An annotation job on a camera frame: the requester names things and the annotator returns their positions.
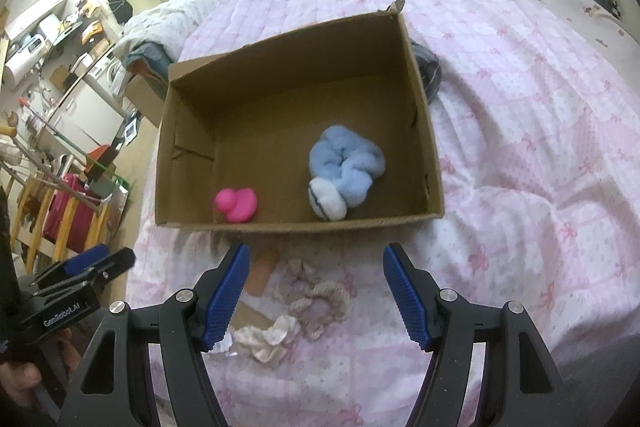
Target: patterned cloth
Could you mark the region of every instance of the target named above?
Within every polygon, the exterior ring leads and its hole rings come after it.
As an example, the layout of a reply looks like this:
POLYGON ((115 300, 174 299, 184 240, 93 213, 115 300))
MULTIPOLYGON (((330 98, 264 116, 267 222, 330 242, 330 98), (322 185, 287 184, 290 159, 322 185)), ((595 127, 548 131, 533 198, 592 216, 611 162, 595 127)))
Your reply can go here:
MULTIPOLYGON (((384 9, 393 0, 228 0, 187 40, 181 60, 300 26, 384 9)), ((206 355, 232 425, 404 426, 429 355, 404 330, 382 271, 400 241, 417 267, 471 302, 526 306, 568 384, 579 425, 603 425, 640 365, 640 104, 611 65, 541 3, 406 0, 412 39, 441 58, 430 105, 446 192, 443 219, 330 235, 250 236, 344 282, 353 309, 316 343, 299 340, 272 370, 206 355)), ((216 266, 219 238, 156 227, 155 160, 143 201, 134 307, 190 287, 216 266)), ((261 298, 276 317, 276 270, 261 298)), ((474 414, 474 351, 461 425, 474 414)), ((157 393, 159 349, 152 350, 157 393)))

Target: open cardboard box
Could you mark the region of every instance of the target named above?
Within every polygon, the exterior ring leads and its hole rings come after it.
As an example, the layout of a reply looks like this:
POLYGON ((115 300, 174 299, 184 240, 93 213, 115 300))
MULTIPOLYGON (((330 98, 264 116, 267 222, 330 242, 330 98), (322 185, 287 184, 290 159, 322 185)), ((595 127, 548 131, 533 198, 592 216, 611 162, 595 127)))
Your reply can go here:
POLYGON ((158 150, 158 224, 321 232, 441 217, 433 128, 395 5, 171 66, 158 150), (332 124, 375 142, 386 173, 345 220, 324 222, 308 201, 308 155, 332 124), (255 190, 251 222, 228 224, 215 213, 213 198, 225 187, 255 190))

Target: blue scrunchie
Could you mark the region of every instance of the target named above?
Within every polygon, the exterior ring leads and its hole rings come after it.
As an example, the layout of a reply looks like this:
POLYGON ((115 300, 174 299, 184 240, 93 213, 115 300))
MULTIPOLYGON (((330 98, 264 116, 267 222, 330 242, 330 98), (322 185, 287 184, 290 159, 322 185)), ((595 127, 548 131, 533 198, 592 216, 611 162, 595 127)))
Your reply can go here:
POLYGON ((373 180, 385 172, 385 156, 373 142, 332 125, 309 153, 309 170, 335 186, 348 208, 361 204, 373 180))

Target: pink toy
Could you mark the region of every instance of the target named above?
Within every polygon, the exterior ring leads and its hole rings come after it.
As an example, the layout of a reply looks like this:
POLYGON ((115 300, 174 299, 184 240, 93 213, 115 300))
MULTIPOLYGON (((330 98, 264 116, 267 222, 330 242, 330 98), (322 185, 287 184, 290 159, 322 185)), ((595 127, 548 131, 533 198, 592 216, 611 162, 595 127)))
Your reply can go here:
POLYGON ((229 223, 246 223, 254 217, 258 198, 252 188, 223 188, 214 199, 216 210, 226 214, 229 223))

